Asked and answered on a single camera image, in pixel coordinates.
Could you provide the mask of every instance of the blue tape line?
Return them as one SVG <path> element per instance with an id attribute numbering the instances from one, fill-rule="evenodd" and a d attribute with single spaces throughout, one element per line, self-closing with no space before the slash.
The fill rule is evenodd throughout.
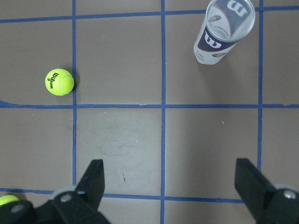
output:
<path id="1" fill-rule="evenodd" d="M 263 7 L 262 0 L 256 11 L 288 11 L 299 10 L 299 6 L 282 6 L 282 7 Z M 96 19 L 96 18 L 119 18 L 119 17 L 136 17 L 136 16 L 157 16 L 157 15 L 183 15 L 183 14 L 205 14 L 206 10 L 182 10 L 182 11 L 163 11 L 163 12 L 141 12 L 141 13 L 119 13 L 119 14 L 94 14 L 94 15 L 76 15 L 75 19 Z M 58 21 L 72 20 L 73 16 L 53 16 L 53 17 L 36 17 L 36 18 L 19 18 L 0 20 L 0 23 L 16 22 L 36 22 L 36 21 Z"/>
<path id="2" fill-rule="evenodd" d="M 259 16 L 259 59 L 258 59 L 258 120 L 257 120 L 257 168 L 262 168 L 262 140 L 263 140 L 263 12 Z"/>
<path id="3" fill-rule="evenodd" d="M 166 21 L 165 0 L 161 0 L 161 39 L 162 39 L 162 130 L 161 130 L 161 201 L 160 224 L 164 224 L 165 217 L 165 136 L 166 136 Z"/>
<path id="4" fill-rule="evenodd" d="M 72 109 L 73 105 L 18 105 L 0 101 L 0 108 Z"/>
<path id="5" fill-rule="evenodd" d="M 299 104 L 263 104 L 263 105 L 250 105 L 250 104 L 198 104 L 198 105 L 183 105 L 183 104 L 169 104 L 169 105 L 135 105 L 135 104 L 79 104 L 79 105 L 18 105 L 11 104 L 0 100 L 0 108 L 32 108 L 32 109 L 72 109 L 72 108 L 128 108 L 128 109 L 258 109 L 258 108 L 292 108 L 299 109 Z"/>
<path id="6" fill-rule="evenodd" d="M 56 20 L 71 20 L 72 16 L 53 16 L 53 17 L 36 17 L 24 19 L 8 19 L 0 20 L 0 23 L 14 23 L 14 22 L 40 22 L 40 21 L 56 21 Z"/>
<path id="7" fill-rule="evenodd" d="M 299 6 L 280 6 L 280 7 L 264 7 L 263 11 L 290 11 L 299 10 Z"/>
<path id="8" fill-rule="evenodd" d="M 161 105 L 135 105 L 135 104 L 81 104 L 77 108 L 162 108 Z"/>
<path id="9" fill-rule="evenodd" d="M 258 105 L 249 104 L 204 104 L 204 105 L 166 105 L 166 108 L 194 108 L 194 109 L 213 109 L 213 108 L 240 108 L 240 109 L 257 109 Z"/>
<path id="10" fill-rule="evenodd" d="M 77 74 L 77 57 L 76 57 L 76 0 L 72 0 L 72 75 L 76 83 Z M 72 184 L 77 184 L 77 90 L 73 94 L 73 149 L 72 149 Z"/>
<path id="11" fill-rule="evenodd" d="M 123 198 L 123 199 L 144 199 L 144 200 L 160 200 L 160 196 L 147 195 L 118 195 L 118 194 L 103 194 L 103 197 L 108 198 Z"/>
<path id="12" fill-rule="evenodd" d="M 80 20 L 80 19 L 120 18 L 120 17 L 139 17 L 139 16 L 157 16 L 157 15 L 161 15 L 161 12 L 77 15 L 76 19 Z"/>
<path id="13" fill-rule="evenodd" d="M 42 195 L 51 195 L 52 190 L 29 190 L 29 189 L 10 189 L 10 188 L 0 188 L 1 192 L 12 192 L 12 193 L 34 193 Z"/>
<path id="14" fill-rule="evenodd" d="M 164 15 L 206 14 L 206 10 L 167 11 Z"/>
<path id="15" fill-rule="evenodd" d="M 227 199 L 227 198 L 197 198 L 197 197 L 165 197 L 167 201 L 176 202 L 210 202 L 210 203 L 244 203 L 239 199 Z"/>
<path id="16" fill-rule="evenodd" d="M 263 131 L 263 110 L 258 109 L 257 120 L 257 169 L 262 169 L 262 131 Z"/>

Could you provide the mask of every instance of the metal screw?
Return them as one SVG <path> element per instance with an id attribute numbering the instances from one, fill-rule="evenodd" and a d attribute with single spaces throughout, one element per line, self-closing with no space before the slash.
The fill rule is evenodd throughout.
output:
<path id="1" fill-rule="evenodd" d="M 296 193 L 291 190 L 285 190 L 284 191 L 284 196 L 288 199 L 296 199 Z"/>
<path id="2" fill-rule="evenodd" d="M 63 195 L 61 198 L 60 198 L 60 201 L 61 202 L 68 202 L 71 200 L 71 196 L 70 195 Z"/>
<path id="3" fill-rule="evenodd" d="M 23 208 L 24 208 L 24 205 L 22 205 L 22 204 L 17 204 L 17 205 L 15 205 L 14 207 L 12 207 L 10 211 L 11 211 L 12 213 L 17 213 L 17 212 L 21 211 Z"/>

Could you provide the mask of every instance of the floor tile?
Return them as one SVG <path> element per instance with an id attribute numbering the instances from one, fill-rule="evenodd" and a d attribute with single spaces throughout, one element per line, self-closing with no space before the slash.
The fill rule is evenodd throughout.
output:
<path id="1" fill-rule="evenodd" d="M 77 119 L 78 179 L 103 159 L 105 193 L 160 195 L 160 109 L 79 109 Z"/>
<path id="2" fill-rule="evenodd" d="M 4 195 L 14 195 L 20 200 L 30 201 L 33 204 L 33 207 L 39 207 L 45 204 L 50 195 L 34 194 L 34 193 L 14 193 L 14 192 L 0 192 L 0 197 Z"/>
<path id="3" fill-rule="evenodd" d="M 165 202 L 165 224 L 252 224 L 255 223 L 244 204 Z"/>
<path id="4" fill-rule="evenodd" d="M 56 190 L 72 184 L 72 110 L 0 108 L 2 188 Z"/>
<path id="5" fill-rule="evenodd" d="M 257 110 L 169 109 L 165 195 L 238 198 L 235 161 L 257 158 Z"/>
<path id="6" fill-rule="evenodd" d="M 298 0 L 263 0 L 265 6 L 299 6 Z"/>
<path id="7" fill-rule="evenodd" d="M 263 103 L 298 104 L 298 11 L 265 12 Z"/>
<path id="8" fill-rule="evenodd" d="M 299 189 L 298 126 L 297 109 L 263 110 L 262 172 L 273 184 Z"/>
<path id="9" fill-rule="evenodd" d="M 258 23 L 219 63 L 211 66 L 198 63 L 193 52 L 203 20 L 202 14 L 166 18 L 167 103 L 257 104 Z"/>
<path id="10" fill-rule="evenodd" d="M 1 0 L 0 20 L 71 15 L 72 0 Z"/>
<path id="11" fill-rule="evenodd" d="M 158 224 L 160 201 L 103 198 L 99 211 L 113 224 Z"/>
<path id="12" fill-rule="evenodd" d="M 259 0 L 252 0 L 255 7 L 259 6 Z M 210 0 L 165 0 L 167 11 L 181 11 L 181 10 L 205 10 L 210 3 Z"/>
<path id="13" fill-rule="evenodd" d="M 160 0 L 76 0 L 78 15 L 161 11 Z"/>
<path id="14" fill-rule="evenodd" d="M 77 45 L 79 103 L 161 103 L 159 17 L 79 20 Z"/>
<path id="15" fill-rule="evenodd" d="M 0 100 L 13 104 L 72 104 L 72 94 L 54 96 L 45 87 L 45 77 L 52 69 L 72 72 L 71 21 L 5 23 L 0 27 Z"/>

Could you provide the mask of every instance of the tile floor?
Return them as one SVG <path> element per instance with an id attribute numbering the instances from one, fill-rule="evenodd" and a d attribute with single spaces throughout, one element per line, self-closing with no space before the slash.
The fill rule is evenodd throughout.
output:
<path id="1" fill-rule="evenodd" d="M 235 160 L 299 189 L 299 3 L 253 0 L 218 64 L 193 45 L 209 0 L 3 0 L 0 196 L 35 206 L 103 159 L 113 224 L 253 224 Z M 75 90 L 44 87 L 54 68 Z"/>

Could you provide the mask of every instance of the tennis ball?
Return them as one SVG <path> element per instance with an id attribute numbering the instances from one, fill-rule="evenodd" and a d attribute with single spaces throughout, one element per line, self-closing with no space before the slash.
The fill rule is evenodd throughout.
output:
<path id="1" fill-rule="evenodd" d="M 50 93 L 63 96 L 69 94 L 73 89 L 74 79 L 68 71 L 54 69 L 47 74 L 45 84 Z"/>
<path id="2" fill-rule="evenodd" d="M 19 199 L 16 196 L 13 195 L 5 195 L 0 197 L 0 206 L 4 205 L 4 204 L 8 204 L 10 202 L 16 202 Z"/>

